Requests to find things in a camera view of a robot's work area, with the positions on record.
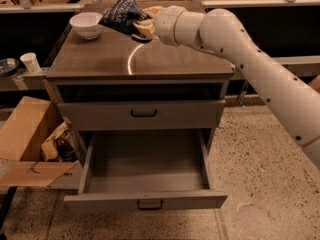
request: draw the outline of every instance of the black plate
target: black plate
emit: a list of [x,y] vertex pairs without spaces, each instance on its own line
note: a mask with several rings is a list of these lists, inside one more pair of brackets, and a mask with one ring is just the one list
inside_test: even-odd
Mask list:
[[8,58],[0,60],[0,77],[10,76],[17,72],[19,61],[16,59]]

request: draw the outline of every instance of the floor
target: floor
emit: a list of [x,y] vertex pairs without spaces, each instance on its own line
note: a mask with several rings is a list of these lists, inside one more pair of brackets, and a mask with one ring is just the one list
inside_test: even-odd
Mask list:
[[[320,239],[320,173],[263,105],[228,106],[210,153],[222,209],[78,214],[71,190],[18,188],[15,239]],[[13,162],[1,160],[4,175]]]

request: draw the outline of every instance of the dark blue chip bag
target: dark blue chip bag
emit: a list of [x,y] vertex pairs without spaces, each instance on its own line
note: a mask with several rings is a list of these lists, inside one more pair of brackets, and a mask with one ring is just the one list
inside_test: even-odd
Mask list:
[[126,35],[131,35],[132,39],[141,43],[150,42],[151,39],[142,35],[133,25],[133,21],[143,21],[150,17],[142,11],[135,0],[117,0],[108,8],[102,16],[99,24],[114,29]]

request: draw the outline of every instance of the cardboard box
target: cardboard box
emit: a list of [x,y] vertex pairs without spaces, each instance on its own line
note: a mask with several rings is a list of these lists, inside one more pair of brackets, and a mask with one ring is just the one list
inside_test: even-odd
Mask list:
[[0,180],[0,186],[50,187],[71,169],[81,171],[78,162],[42,162],[41,143],[62,123],[52,102],[23,97],[0,129],[0,158],[17,161],[12,170]]
[[318,93],[320,93],[320,75],[316,76],[309,85],[315,89]]

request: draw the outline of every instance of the drawer handle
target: drawer handle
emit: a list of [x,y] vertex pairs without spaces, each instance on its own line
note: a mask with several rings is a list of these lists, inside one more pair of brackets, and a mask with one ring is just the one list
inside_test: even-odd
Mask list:
[[148,204],[148,203],[142,204],[142,203],[140,203],[140,201],[138,200],[138,201],[137,201],[137,207],[138,207],[138,209],[139,209],[140,211],[156,211],[156,210],[161,210],[162,207],[163,207],[163,201],[160,200],[159,206],[153,207],[153,206],[151,206],[151,204]]
[[131,109],[130,114],[132,117],[155,117],[158,111],[154,109],[151,113],[139,113]]

